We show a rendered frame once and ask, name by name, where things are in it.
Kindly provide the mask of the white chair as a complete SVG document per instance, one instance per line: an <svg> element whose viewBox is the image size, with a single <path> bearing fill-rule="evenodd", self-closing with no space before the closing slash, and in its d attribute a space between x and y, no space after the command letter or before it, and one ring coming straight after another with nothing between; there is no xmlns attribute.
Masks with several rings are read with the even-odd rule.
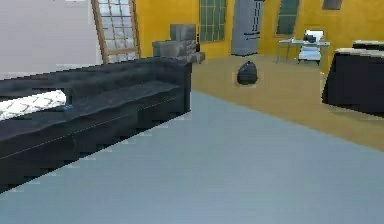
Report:
<svg viewBox="0 0 384 224"><path fill-rule="evenodd" d="M319 42L323 36L323 30L306 30L304 34L310 34L316 37L316 42ZM315 61L317 64L320 63L321 50L315 43L309 43L309 45L303 45L300 49L298 61Z"/></svg>

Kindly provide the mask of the black garbage bag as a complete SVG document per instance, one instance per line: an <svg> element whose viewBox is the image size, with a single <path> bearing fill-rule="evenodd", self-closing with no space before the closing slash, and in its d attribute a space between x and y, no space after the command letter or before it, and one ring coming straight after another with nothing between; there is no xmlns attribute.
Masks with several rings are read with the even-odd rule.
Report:
<svg viewBox="0 0 384 224"><path fill-rule="evenodd" d="M256 65L247 61L238 70L237 82L241 85L255 84L258 80Z"/></svg>

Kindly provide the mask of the black sofa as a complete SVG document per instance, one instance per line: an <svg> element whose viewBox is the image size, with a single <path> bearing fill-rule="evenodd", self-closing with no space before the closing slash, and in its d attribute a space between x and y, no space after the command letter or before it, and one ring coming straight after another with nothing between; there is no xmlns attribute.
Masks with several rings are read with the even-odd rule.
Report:
<svg viewBox="0 0 384 224"><path fill-rule="evenodd" d="M190 111L192 65L149 57L0 80L0 102L50 91L65 103L0 107L0 194Z"/></svg>

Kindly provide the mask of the green paned window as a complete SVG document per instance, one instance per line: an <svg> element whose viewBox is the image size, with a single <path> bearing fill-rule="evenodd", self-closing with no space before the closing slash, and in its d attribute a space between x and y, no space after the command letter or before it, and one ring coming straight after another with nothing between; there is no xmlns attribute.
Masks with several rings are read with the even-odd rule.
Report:
<svg viewBox="0 0 384 224"><path fill-rule="evenodd" d="M199 37L201 42L224 40L226 4L226 0L200 0Z"/></svg>

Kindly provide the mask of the grey fridge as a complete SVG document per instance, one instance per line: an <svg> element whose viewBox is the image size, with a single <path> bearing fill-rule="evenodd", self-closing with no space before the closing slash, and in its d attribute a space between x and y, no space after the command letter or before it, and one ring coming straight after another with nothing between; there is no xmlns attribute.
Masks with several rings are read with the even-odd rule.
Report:
<svg viewBox="0 0 384 224"><path fill-rule="evenodd" d="M231 54L258 53L265 0L236 0L232 28Z"/></svg>

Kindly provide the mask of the wooden framed window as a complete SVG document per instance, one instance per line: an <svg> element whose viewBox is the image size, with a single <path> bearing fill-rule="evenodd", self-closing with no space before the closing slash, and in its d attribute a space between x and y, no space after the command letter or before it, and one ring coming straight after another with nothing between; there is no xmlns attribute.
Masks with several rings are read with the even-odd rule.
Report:
<svg viewBox="0 0 384 224"><path fill-rule="evenodd" d="M135 0L91 0L103 64L141 56Z"/></svg>

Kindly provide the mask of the grey table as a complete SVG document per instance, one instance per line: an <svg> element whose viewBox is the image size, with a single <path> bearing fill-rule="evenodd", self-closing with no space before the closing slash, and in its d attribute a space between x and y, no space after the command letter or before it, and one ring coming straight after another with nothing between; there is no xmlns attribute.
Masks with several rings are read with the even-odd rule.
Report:
<svg viewBox="0 0 384 224"><path fill-rule="evenodd" d="M286 51L286 56L285 58L288 58L289 56L289 51L290 51L290 47L291 46L299 46L300 49L303 45L309 45L309 42L307 41L304 41L304 40L297 40L297 39L286 39L286 40L280 40L278 42L278 51L277 51L277 57L276 57L276 62L279 62L280 60L280 51L281 51L281 47L283 45L286 45L287 46L287 51ZM323 59L322 57L327 55L328 53L328 48L330 46L330 43L329 42L326 42L326 41L319 41L319 42L315 42L315 45L316 46L319 46L320 47L320 50L321 50L321 59L320 59L320 63L317 64L319 67L322 67L323 65Z"/></svg>

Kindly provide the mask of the dark green window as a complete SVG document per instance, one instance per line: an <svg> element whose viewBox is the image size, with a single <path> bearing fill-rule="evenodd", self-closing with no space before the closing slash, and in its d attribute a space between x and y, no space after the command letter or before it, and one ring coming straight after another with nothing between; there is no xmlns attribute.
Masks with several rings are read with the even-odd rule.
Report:
<svg viewBox="0 0 384 224"><path fill-rule="evenodd" d="M296 23L299 0L280 0L276 33L292 35Z"/></svg>

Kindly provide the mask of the white patterned pillow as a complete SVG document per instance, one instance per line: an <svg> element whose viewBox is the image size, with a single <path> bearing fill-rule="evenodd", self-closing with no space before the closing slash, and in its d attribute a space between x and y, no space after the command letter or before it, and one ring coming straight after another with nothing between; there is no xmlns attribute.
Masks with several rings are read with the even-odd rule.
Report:
<svg viewBox="0 0 384 224"><path fill-rule="evenodd" d="M61 90L1 101L0 121L63 106L66 103L67 97Z"/></svg>

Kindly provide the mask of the black kitchen counter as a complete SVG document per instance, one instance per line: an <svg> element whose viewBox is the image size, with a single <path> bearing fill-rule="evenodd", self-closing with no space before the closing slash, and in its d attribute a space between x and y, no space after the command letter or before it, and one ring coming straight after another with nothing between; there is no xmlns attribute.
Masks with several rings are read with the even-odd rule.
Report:
<svg viewBox="0 0 384 224"><path fill-rule="evenodd" d="M322 102L384 118L384 51L337 49Z"/></svg>

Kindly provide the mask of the grey framed picture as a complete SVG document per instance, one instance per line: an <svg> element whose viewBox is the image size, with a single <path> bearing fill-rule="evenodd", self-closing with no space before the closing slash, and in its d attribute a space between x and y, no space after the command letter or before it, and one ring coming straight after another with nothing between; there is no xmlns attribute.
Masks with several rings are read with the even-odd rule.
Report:
<svg viewBox="0 0 384 224"><path fill-rule="evenodd" d="M343 0L323 0L323 10L340 10Z"/></svg>

